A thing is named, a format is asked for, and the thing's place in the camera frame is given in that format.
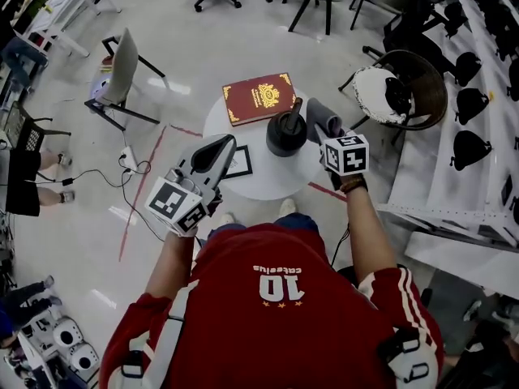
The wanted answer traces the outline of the black metal mesh chair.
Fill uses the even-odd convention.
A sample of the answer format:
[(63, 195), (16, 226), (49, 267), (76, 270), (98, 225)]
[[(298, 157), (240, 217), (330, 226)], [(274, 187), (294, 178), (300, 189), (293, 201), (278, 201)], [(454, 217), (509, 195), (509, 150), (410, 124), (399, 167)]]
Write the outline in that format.
[(52, 122), (52, 118), (33, 118), (25, 108), (15, 101), (3, 128), (0, 128), (0, 147), (9, 150), (39, 152), (46, 135), (71, 136), (71, 132), (45, 129), (39, 122)]

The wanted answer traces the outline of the person's right hand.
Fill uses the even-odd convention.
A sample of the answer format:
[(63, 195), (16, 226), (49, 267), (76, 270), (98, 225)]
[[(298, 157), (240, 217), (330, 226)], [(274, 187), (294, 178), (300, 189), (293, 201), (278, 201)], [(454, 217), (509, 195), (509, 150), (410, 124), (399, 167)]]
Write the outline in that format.
[(355, 190), (359, 187), (367, 189), (366, 180), (362, 173), (339, 176), (332, 171), (328, 171), (328, 175), (333, 189), (339, 190), (344, 194), (347, 194), (349, 191)]

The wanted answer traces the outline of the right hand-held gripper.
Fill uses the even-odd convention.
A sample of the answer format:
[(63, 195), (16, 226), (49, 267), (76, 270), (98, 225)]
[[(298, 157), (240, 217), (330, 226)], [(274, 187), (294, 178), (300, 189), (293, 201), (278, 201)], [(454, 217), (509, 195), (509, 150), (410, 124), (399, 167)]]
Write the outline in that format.
[(320, 146), (320, 163), (338, 176), (365, 173), (369, 169), (369, 143), (364, 135), (345, 135), (330, 139), (315, 123), (310, 141)]

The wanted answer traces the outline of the black vase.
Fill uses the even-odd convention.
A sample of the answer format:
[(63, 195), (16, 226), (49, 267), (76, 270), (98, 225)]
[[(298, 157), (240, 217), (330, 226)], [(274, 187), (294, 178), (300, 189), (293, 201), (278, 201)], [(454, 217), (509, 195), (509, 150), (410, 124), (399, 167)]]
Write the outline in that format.
[(268, 123), (266, 144), (279, 157), (295, 155), (307, 141), (307, 124), (300, 114), (302, 99), (297, 97), (290, 110), (278, 113)]

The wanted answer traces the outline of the white purple floor device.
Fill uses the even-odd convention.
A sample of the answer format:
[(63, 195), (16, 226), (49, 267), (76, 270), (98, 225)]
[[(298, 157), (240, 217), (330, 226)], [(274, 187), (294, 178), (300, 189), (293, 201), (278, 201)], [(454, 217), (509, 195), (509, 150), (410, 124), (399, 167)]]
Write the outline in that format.
[(105, 93), (108, 90), (109, 82), (111, 80), (111, 73), (101, 74), (92, 83), (91, 98), (102, 105), (107, 105), (109, 102), (105, 99)]

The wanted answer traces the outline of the person's blue shorts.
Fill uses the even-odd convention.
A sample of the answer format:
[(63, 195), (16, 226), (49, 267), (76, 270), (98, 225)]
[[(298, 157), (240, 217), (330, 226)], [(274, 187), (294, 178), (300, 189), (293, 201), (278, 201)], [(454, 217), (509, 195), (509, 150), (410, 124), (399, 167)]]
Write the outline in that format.
[[(290, 213), (286, 216), (279, 217), (277, 220), (272, 223), (263, 223), (254, 225), (254, 228), (264, 227), (264, 226), (277, 226), (283, 229), (292, 229), (292, 230), (306, 230), (320, 234), (317, 223), (307, 215), (304, 215), (299, 212)], [(213, 229), (208, 234), (208, 240), (217, 235), (218, 233), (233, 230), (233, 231), (241, 231), (246, 230), (248, 227), (244, 224), (239, 224), (238, 222), (224, 222), (218, 228)]]

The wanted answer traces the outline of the person's right forearm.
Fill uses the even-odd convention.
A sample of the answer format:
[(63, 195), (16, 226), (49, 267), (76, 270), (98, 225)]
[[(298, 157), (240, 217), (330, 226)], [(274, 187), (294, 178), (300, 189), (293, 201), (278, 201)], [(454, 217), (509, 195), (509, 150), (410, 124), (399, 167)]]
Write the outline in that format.
[(396, 255), (364, 186), (346, 194), (350, 248), (357, 281), (371, 273), (397, 268)]

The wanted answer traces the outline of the black picture frame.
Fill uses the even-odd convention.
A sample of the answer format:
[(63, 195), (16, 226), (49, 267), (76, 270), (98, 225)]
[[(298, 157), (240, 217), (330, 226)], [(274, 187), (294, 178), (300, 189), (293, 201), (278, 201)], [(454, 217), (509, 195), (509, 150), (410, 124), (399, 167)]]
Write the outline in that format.
[(250, 153), (247, 145), (236, 148), (224, 179), (243, 177), (253, 174)]

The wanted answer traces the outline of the row of black bags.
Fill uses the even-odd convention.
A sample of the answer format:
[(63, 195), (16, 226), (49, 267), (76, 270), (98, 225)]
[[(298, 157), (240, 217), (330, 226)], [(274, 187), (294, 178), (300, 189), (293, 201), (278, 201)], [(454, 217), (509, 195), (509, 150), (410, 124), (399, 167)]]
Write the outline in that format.
[(457, 56), (450, 165), (483, 160), (519, 173), (519, 15), (507, 0), (457, 0), (461, 26), (446, 43)]

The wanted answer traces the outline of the white board panel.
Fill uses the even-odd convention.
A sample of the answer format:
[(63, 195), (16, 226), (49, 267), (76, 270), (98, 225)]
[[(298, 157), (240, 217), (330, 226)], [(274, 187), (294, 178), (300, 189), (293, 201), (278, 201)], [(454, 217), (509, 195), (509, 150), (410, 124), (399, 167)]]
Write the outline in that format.
[(463, 280), (519, 300), (519, 254), (414, 232), (405, 254)]

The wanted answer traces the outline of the white seat cushion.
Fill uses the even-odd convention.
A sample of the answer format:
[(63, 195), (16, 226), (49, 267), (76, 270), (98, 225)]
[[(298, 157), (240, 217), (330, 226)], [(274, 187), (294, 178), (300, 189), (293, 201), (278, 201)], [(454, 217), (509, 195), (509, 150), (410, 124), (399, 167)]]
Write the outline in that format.
[(398, 114), (385, 98), (388, 77), (397, 78), (391, 71), (377, 66), (359, 69), (353, 77), (353, 89), (361, 110), (371, 119), (383, 124), (402, 124), (410, 112)]

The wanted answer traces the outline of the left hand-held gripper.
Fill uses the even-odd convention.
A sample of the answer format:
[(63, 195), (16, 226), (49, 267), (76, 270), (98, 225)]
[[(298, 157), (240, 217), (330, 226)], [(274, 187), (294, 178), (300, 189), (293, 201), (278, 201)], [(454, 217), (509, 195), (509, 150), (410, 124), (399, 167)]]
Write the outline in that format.
[(145, 207), (168, 230), (184, 232), (210, 217), (222, 201), (220, 180), (237, 148), (233, 135), (213, 135), (188, 146), (178, 166), (159, 177)]

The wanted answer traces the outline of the white shelving rack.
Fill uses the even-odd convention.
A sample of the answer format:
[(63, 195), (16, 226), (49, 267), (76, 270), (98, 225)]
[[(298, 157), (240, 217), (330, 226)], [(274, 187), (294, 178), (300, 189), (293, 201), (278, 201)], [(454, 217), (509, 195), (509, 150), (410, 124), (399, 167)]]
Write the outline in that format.
[[(444, 119), (424, 131), (407, 132), (388, 202), (381, 210), (420, 224), (449, 230), (481, 242), (519, 247), (519, 101), (511, 97), (508, 68), (475, 0), (458, 0), (468, 19), (453, 38), (432, 34), (453, 60), (471, 51), (482, 67), (470, 81), (489, 98), (483, 111), (462, 125), (457, 116), (460, 87), (446, 75), (448, 108)], [(456, 170), (456, 135), (469, 130), (491, 145), (487, 156)]]

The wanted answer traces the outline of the dark wicker chair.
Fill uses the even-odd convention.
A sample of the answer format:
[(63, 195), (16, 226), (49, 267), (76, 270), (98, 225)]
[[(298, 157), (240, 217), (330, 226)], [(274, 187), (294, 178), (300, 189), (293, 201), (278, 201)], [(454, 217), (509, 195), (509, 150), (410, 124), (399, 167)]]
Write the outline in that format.
[[(352, 130), (359, 128), (364, 122), (372, 120), (383, 126), (394, 128), (398, 134), (401, 134), (406, 131), (429, 129), (444, 118), (448, 107), (448, 92), (444, 79), (425, 58), (407, 50), (396, 49), (380, 55), (370, 66), (387, 69), (404, 85), (408, 85), (412, 92), (412, 107), (408, 118), (402, 124), (379, 123), (363, 113), (362, 119), (351, 126)], [(338, 88), (339, 92), (348, 86), (353, 88), (353, 77), (356, 72)]]

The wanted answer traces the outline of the grey cloth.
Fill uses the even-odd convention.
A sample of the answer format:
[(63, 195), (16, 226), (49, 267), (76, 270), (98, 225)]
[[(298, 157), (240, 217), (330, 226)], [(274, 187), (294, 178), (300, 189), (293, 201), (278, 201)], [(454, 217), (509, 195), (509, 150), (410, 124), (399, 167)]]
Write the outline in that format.
[(312, 97), (307, 101), (307, 139), (309, 141), (315, 123), (321, 125), (328, 139), (338, 138), (345, 134), (341, 117)]

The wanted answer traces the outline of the black drawstring pouch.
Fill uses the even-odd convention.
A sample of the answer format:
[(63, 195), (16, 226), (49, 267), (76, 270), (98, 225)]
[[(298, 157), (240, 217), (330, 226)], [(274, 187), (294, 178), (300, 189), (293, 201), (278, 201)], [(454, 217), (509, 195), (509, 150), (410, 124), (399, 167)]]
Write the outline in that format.
[(411, 109), (412, 92), (399, 79), (385, 79), (385, 98), (388, 105), (398, 114), (407, 114)]

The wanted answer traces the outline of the round white side table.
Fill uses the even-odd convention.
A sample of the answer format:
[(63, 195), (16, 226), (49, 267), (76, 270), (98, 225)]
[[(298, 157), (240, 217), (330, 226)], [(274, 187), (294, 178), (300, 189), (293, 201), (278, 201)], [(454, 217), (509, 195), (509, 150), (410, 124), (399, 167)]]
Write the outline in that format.
[(258, 121), (242, 126), (231, 126), (221, 96), (211, 108), (204, 123), (203, 137), (232, 134), (239, 147), (248, 147), (252, 173), (225, 179), (221, 189), (256, 200), (275, 200), (294, 195), (312, 182), (322, 169), (320, 147), (309, 141), (293, 156), (275, 156), (267, 146), (268, 121)]

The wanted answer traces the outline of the white power strip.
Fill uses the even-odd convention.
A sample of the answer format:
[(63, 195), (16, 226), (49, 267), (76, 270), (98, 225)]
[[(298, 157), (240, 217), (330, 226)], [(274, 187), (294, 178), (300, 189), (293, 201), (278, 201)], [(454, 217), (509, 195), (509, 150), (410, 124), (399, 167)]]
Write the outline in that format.
[(124, 169), (129, 169), (131, 173), (137, 172), (138, 165), (131, 146), (126, 146), (122, 149), (121, 156), (119, 157), (119, 164)]

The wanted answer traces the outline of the person's left forearm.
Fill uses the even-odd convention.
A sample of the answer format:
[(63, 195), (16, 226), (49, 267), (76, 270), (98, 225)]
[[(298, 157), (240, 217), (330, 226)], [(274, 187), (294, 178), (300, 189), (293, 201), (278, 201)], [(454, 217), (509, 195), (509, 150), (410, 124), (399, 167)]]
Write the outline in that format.
[(167, 233), (161, 253), (148, 280), (145, 292), (152, 297), (175, 299), (187, 286), (191, 275), (195, 239)]

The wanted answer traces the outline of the red book with gold ornament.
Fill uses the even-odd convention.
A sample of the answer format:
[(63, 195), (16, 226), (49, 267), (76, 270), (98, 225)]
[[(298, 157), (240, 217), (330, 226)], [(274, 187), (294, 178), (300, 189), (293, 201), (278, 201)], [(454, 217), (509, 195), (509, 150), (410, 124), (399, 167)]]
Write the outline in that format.
[(272, 118), (291, 110), (296, 101), (287, 72), (228, 83), (222, 91), (231, 126)]

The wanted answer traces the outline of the person's red shirt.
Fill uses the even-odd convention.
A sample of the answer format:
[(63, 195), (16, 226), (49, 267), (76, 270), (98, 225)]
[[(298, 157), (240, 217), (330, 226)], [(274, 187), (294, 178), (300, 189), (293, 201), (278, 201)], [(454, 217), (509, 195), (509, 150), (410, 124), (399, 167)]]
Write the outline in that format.
[(351, 284), (313, 229), (214, 234), (190, 280), (163, 389), (396, 389), (381, 356), (407, 331), (444, 364), (443, 341), (403, 267)]

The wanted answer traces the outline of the white body harness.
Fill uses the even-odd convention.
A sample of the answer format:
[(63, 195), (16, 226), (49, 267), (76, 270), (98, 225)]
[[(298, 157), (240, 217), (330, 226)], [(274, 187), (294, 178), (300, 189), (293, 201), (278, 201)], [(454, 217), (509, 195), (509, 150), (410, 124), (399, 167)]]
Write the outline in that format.
[[(161, 389), (173, 360), (191, 291), (198, 281), (179, 290), (161, 329), (157, 345), (148, 344), (146, 331), (129, 342), (130, 356), (110, 375), (108, 389)], [(435, 351), (417, 329), (398, 329), (379, 346), (383, 362), (391, 370), (396, 389), (435, 389), (438, 363)]]

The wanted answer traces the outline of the white round device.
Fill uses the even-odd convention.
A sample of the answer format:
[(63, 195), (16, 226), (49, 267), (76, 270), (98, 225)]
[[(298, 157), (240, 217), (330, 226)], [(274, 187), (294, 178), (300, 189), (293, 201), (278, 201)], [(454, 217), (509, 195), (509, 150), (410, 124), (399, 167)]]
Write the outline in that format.
[(87, 371), (99, 362), (97, 352), (88, 343), (82, 342), (72, 346), (69, 350), (69, 363), (80, 371)]
[(84, 342), (77, 322), (69, 317), (61, 318), (53, 329), (54, 342), (61, 348), (71, 348)]

